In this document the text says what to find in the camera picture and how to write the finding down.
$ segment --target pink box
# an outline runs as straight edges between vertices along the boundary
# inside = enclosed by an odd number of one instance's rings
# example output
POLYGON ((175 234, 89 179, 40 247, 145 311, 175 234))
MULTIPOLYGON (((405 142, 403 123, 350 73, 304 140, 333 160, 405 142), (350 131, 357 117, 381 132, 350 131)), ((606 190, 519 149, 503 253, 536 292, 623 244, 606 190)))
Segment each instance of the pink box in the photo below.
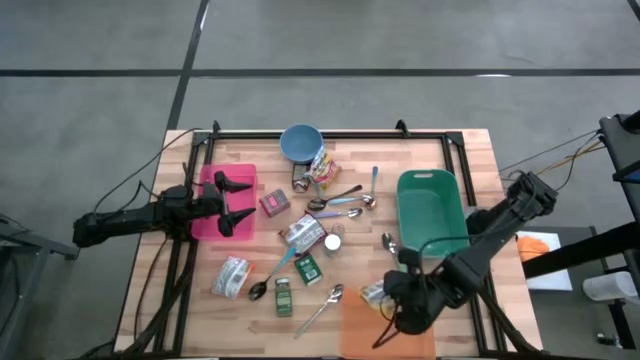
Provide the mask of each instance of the pink box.
MULTIPOLYGON (((230 165, 204 165, 200 172, 200 183, 214 183, 213 174, 216 171, 222 171, 231 181, 244 184, 251 184, 251 188, 238 191, 235 194, 226 192, 227 205, 229 211, 238 211, 247 208, 256 207, 256 194, 258 176, 256 166, 253 164, 230 164, 230 165)), ((202 187, 199 186, 198 196, 202 196, 202 187)), ((251 240, 256 222, 255 212, 244 218, 234 229, 232 237, 224 237, 218 231, 219 215, 210 216, 208 218, 196 219, 191 227, 191 235, 202 241, 235 241, 235 240, 251 240)))

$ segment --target gray floor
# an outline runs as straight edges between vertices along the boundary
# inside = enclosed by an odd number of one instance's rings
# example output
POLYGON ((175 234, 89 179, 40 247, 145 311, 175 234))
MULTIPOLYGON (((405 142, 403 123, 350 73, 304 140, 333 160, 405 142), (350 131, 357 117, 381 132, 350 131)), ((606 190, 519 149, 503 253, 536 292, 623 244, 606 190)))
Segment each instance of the gray floor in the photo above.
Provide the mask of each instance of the gray floor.
MULTIPOLYGON (((179 69, 198 4, 0 0, 0 69, 179 69)), ((638 38, 640 22, 625 0, 214 0, 195 68, 624 68, 640 64, 638 38)), ((397 119, 414 128, 489 128, 506 166, 595 129, 602 116, 637 110, 639 80, 193 79, 178 128, 209 127, 213 119, 228 129, 390 128, 397 119)), ((0 212, 70 243, 73 220, 160 148, 177 84, 0 78, 0 212)), ((579 144, 522 169, 541 169, 579 144)), ((140 179, 150 184, 153 168, 140 179)), ((559 185, 566 171, 544 180, 559 185)), ((603 151, 580 159, 556 211, 534 224, 604 231, 630 221, 612 172, 603 151)), ((126 201, 134 186, 104 208, 126 201)), ((135 245, 135 237, 114 239, 75 263, 51 261, 20 358, 78 356, 109 340, 135 245)), ((545 341, 554 353, 593 341, 565 337, 562 319, 539 317, 543 339, 566 338, 545 341)))

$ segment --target green plastic basket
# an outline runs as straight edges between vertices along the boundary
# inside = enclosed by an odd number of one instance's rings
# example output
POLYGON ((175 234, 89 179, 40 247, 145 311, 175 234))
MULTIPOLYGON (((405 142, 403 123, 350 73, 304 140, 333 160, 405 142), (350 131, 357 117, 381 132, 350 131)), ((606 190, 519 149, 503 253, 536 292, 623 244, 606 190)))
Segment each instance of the green plastic basket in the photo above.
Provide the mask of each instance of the green plastic basket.
MULTIPOLYGON (((428 240, 467 235, 455 177, 445 170, 411 170, 398 180, 398 224, 405 247, 419 250, 428 240)), ((469 246, 469 239, 428 245, 423 257, 445 257, 469 246)))

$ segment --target orange paper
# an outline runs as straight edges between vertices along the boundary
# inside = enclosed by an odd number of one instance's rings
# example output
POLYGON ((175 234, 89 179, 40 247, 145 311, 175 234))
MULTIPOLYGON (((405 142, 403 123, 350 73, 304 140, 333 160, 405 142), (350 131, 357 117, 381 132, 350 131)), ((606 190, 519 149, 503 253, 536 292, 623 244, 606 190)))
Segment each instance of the orange paper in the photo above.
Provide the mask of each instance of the orange paper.
POLYGON ((422 335, 399 334, 377 349, 371 345, 380 337, 389 323, 379 311, 372 309, 357 291, 345 288, 342 304, 342 336, 340 355, 345 358, 435 359, 433 327, 422 335))
POLYGON ((549 252, 549 245, 540 239, 530 236, 519 237, 516 244, 518 245, 518 252, 520 253, 520 260, 522 260, 522 262, 549 252))

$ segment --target spoon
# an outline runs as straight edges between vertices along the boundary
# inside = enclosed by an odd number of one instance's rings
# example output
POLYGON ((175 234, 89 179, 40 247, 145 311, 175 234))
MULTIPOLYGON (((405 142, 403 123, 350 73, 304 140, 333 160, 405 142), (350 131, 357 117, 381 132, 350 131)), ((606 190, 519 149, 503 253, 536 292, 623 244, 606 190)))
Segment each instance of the spoon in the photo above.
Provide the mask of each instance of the spoon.
POLYGON ((328 211, 328 212, 318 213, 318 214, 314 214, 313 217, 315 217, 316 219, 324 219, 328 217, 339 217, 339 216, 346 215, 349 218, 353 219, 362 215, 363 212, 364 211, 362 210, 362 208, 351 208, 347 211, 328 211))
POLYGON ((278 270, 280 270, 280 268, 282 268, 282 266, 286 264, 287 261, 289 261, 289 259, 291 259, 295 254, 296 254, 296 248, 295 246, 292 246, 291 248, 289 248, 289 251, 287 251, 287 253, 284 255, 282 260, 280 260, 280 263, 276 265, 276 267, 273 269, 271 274, 267 276, 267 279, 265 281, 257 282, 253 284, 253 286, 251 286, 251 289, 249 289, 249 300, 256 301, 260 299, 262 295, 264 295, 267 292, 267 282, 269 281, 269 279, 271 279, 271 276, 277 273, 278 270))
POLYGON ((382 234, 382 246, 385 249, 389 250, 391 254, 393 254, 393 259, 396 262, 396 266, 398 267, 398 270, 402 272, 407 272, 407 265, 401 264, 400 262, 398 262, 398 252, 400 251, 400 248, 402 247, 402 245, 398 244, 398 242, 396 242, 393 239, 391 234, 384 233, 382 234))
POLYGON ((371 194, 365 194, 365 195, 362 195, 360 197, 355 197, 355 198, 342 198, 342 199, 332 198, 332 199, 329 199, 329 201, 327 201, 327 204, 329 204, 329 205, 339 205, 339 204, 344 204, 344 203, 348 203, 348 202, 352 202, 352 201, 362 200, 362 202, 364 202, 364 206, 367 208, 367 210, 373 210, 376 207, 376 198, 373 197, 373 194, 374 194, 374 192, 376 190, 376 179, 378 178, 378 167, 374 166, 371 173, 372 173, 372 175, 371 175, 371 194))
POLYGON ((309 203, 307 204, 307 209, 311 210, 311 211, 320 211, 322 209, 325 208, 325 206, 327 206, 327 202, 332 200, 332 199, 337 199, 337 198, 341 198, 345 195, 349 195, 351 193, 354 193, 356 191, 360 191, 362 190, 362 185, 356 185, 353 188, 351 188, 350 190, 347 190, 345 192, 343 192, 340 195, 336 195, 333 197, 330 197, 329 199, 325 200, 322 199, 320 196, 318 196, 315 199, 311 199, 311 201, 309 201, 309 203))
POLYGON ((376 178, 378 177, 378 167, 374 166, 372 175, 371 175, 371 197, 373 197, 373 193, 376 189, 376 178))
POLYGON ((340 205, 340 204, 344 204, 352 201, 358 201, 358 200, 362 200, 362 202, 364 202, 364 206, 368 210, 373 210, 373 208, 376 207, 376 199, 369 194, 364 194, 362 196, 355 197, 355 198, 332 199, 327 201, 327 205, 331 205, 331 206, 340 205))
POLYGON ((342 284, 338 284, 334 286, 333 289, 331 290, 331 293, 329 294, 329 297, 327 298, 327 300, 325 300, 322 307, 318 309, 318 311, 316 311, 316 313, 313 314, 313 316, 311 316, 311 318, 309 318, 309 320, 307 320, 307 322, 304 323, 304 325, 302 325, 300 329, 298 329, 298 332, 296 332, 293 338, 297 339, 300 337, 300 335, 304 334, 305 331, 307 331, 307 329, 309 328, 309 326, 311 326, 311 324, 318 318, 318 316, 322 314, 322 312, 327 308, 327 306, 329 306, 329 304, 336 304, 340 301, 340 299, 342 299, 343 293, 344 293, 344 287, 342 286, 342 284))

